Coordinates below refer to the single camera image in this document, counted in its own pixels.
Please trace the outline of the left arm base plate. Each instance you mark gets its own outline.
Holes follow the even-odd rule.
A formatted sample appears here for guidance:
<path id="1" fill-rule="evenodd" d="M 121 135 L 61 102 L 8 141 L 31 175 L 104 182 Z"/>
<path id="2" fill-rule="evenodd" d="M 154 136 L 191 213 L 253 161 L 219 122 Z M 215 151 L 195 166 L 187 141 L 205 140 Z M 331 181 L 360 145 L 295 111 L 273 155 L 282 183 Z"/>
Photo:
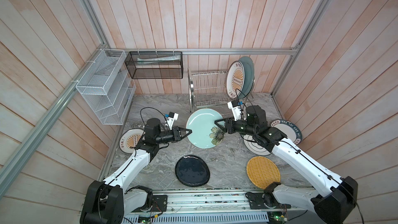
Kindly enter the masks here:
<path id="1" fill-rule="evenodd" d="M 155 212 L 165 212 L 167 210 L 167 195 L 154 195 L 148 198 L 148 210 Z"/>

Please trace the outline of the aluminium frame rail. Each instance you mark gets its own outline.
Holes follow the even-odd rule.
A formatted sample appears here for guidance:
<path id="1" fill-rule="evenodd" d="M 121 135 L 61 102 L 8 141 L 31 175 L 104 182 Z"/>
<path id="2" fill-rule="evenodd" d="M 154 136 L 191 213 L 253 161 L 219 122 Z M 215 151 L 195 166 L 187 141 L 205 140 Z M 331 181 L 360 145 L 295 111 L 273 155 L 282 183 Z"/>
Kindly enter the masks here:
<path id="1" fill-rule="evenodd" d="M 298 48 L 123 48 L 110 49 L 128 52 L 154 52 L 155 54 L 165 52 L 181 52 L 183 55 L 295 55 Z"/>

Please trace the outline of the mint plate with flower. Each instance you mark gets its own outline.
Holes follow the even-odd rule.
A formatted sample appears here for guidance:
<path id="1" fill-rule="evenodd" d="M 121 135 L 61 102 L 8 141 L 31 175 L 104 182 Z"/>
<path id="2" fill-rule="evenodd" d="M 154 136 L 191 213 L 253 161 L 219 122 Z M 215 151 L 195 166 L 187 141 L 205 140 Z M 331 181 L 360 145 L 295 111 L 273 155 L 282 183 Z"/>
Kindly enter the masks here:
<path id="1" fill-rule="evenodd" d="M 187 121 L 186 129 L 192 130 L 188 140 L 200 149 L 210 149 L 218 146 L 224 139 L 225 133 L 215 124 L 222 120 L 222 115 L 216 110 L 204 108 L 191 114 Z"/>

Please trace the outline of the white plate black outline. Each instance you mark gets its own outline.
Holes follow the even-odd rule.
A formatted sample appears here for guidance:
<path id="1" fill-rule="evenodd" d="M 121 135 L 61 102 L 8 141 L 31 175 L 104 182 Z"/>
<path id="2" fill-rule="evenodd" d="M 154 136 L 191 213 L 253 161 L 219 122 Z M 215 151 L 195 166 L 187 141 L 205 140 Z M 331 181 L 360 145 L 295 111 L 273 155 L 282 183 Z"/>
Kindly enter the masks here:
<path id="1" fill-rule="evenodd" d="M 244 144 L 249 151 L 258 155 L 258 156 L 268 156 L 270 152 L 267 151 L 264 147 L 260 146 L 255 142 L 254 138 L 250 135 L 243 136 Z"/>

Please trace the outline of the white plate dark lettered rim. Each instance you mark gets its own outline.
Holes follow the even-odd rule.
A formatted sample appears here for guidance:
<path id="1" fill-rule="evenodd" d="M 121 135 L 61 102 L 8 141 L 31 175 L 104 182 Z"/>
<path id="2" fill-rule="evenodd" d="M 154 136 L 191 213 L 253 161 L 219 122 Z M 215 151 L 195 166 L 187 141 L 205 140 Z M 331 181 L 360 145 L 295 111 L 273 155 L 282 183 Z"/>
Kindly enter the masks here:
<path id="1" fill-rule="evenodd" d="M 277 119 L 271 123 L 271 127 L 282 131 L 295 145 L 298 145 L 303 139 L 301 130 L 290 121 Z"/>

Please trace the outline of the grey-green plate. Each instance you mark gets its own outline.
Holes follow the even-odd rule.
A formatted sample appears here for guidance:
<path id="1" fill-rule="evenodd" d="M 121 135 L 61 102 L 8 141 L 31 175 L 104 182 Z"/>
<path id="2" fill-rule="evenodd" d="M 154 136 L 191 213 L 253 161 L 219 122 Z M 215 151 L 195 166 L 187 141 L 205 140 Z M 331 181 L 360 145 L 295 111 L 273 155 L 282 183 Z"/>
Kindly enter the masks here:
<path id="1" fill-rule="evenodd" d="M 239 99 L 243 99 L 245 96 L 248 96 L 253 89 L 255 81 L 255 65 L 253 60 L 247 56 L 241 57 L 239 62 L 243 65 L 245 72 L 243 88 L 238 96 Z"/>

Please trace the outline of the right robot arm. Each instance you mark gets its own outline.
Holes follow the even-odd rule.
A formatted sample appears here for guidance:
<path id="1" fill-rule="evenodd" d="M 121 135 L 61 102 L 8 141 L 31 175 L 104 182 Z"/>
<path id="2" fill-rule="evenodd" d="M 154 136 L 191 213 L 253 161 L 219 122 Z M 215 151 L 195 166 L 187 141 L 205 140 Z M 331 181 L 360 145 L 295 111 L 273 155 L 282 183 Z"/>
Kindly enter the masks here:
<path id="1" fill-rule="evenodd" d="M 342 178 L 326 169 L 299 149 L 281 130 L 269 127 L 266 113 L 260 106 L 248 107 L 246 114 L 245 120 L 230 117 L 217 119 L 214 123 L 224 133 L 253 137 L 258 145 L 287 162 L 312 186 L 312 189 L 291 188 L 273 182 L 264 189 L 264 206 L 275 208 L 289 204 L 316 213 L 327 224 L 343 223 L 358 207 L 358 183 L 350 176 Z"/>

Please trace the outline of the yellow woven plate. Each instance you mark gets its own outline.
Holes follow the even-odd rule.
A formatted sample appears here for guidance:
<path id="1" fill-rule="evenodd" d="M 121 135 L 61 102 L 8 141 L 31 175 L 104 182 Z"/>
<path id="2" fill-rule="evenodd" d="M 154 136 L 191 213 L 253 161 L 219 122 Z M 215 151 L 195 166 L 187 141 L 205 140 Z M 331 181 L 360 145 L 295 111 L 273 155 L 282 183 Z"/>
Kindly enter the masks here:
<path id="1" fill-rule="evenodd" d="M 279 183 L 281 174 L 274 162 L 266 157 L 251 158 L 246 166 L 247 176 L 258 188 L 265 189 L 272 183 Z"/>

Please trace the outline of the orange sunburst plate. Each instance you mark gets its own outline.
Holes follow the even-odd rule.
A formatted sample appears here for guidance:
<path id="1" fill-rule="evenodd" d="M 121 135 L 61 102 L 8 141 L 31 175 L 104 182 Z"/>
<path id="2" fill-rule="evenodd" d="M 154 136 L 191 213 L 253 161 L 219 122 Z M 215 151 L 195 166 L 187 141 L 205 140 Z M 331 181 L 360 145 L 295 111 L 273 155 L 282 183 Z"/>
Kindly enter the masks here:
<path id="1" fill-rule="evenodd" d="M 245 80 L 245 71 L 240 61 L 231 64 L 227 74 L 226 90 L 227 95 L 231 99 L 235 99 L 240 95 Z"/>
<path id="2" fill-rule="evenodd" d="M 124 153 L 132 154 L 143 133 L 144 130 L 140 128 L 126 131 L 120 138 L 119 149 Z"/>

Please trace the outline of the black mesh basket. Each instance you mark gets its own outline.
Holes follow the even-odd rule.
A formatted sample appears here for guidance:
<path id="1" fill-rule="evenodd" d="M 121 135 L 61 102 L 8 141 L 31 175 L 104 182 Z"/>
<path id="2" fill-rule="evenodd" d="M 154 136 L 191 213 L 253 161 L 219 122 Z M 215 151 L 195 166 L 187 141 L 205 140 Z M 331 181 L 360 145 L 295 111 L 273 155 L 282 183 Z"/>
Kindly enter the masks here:
<path id="1" fill-rule="evenodd" d="M 132 79 L 182 79 L 183 58 L 176 51 L 131 51 L 124 64 Z"/>

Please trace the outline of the chrome dish rack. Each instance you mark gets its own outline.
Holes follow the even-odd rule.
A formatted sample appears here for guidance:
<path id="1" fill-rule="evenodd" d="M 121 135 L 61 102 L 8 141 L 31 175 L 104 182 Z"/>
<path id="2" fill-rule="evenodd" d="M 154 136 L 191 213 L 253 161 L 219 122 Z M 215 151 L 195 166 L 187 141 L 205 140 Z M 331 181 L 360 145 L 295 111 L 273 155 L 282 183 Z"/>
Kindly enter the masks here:
<path id="1" fill-rule="evenodd" d="M 227 104 L 227 71 L 188 73 L 190 111 Z"/>

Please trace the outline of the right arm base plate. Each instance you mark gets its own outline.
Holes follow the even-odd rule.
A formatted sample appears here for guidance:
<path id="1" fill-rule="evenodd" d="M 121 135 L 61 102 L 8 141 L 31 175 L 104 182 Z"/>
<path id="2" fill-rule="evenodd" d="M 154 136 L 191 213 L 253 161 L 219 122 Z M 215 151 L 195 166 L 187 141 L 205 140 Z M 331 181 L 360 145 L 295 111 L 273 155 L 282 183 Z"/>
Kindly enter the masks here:
<path id="1" fill-rule="evenodd" d="M 281 204 L 277 202 L 275 197 L 270 193 L 254 193 L 247 192 L 245 193 L 245 197 L 249 201 L 249 205 L 251 209 L 290 209 L 290 204 Z"/>

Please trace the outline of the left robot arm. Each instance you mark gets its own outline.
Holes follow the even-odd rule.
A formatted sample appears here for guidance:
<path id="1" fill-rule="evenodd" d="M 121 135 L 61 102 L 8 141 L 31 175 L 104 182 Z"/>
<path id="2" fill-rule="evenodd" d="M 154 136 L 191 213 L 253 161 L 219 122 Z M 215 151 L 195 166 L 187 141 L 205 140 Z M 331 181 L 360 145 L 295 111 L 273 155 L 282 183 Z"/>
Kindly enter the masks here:
<path id="1" fill-rule="evenodd" d="M 81 224 L 120 224 L 125 215 L 141 208 L 150 210 L 153 206 L 152 189 L 144 186 L 130 187 L 131 182 L 156 156 L 161 144 L 179 142 L 192 130 L 171 127 L 161 130 L 161 121 L 151 118 L 134 147 L 135 152 L 112 175 L 103 181 L 95 180 L 87 190 Z"/>

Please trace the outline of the dark blue oval plate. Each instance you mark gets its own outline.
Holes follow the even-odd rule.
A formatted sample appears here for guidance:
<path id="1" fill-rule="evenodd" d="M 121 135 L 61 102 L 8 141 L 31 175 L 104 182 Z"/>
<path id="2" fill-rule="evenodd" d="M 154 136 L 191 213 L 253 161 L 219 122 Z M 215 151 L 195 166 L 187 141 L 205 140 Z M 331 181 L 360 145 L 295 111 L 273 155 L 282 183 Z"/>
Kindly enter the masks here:
<path id="1" fill-rule="evenodd" d="M 199 187 L 210 180 L 210 170 L 205 161 L 195 155 L 180 158 L 175 165 L 175 175 L 185 186 Z"/>

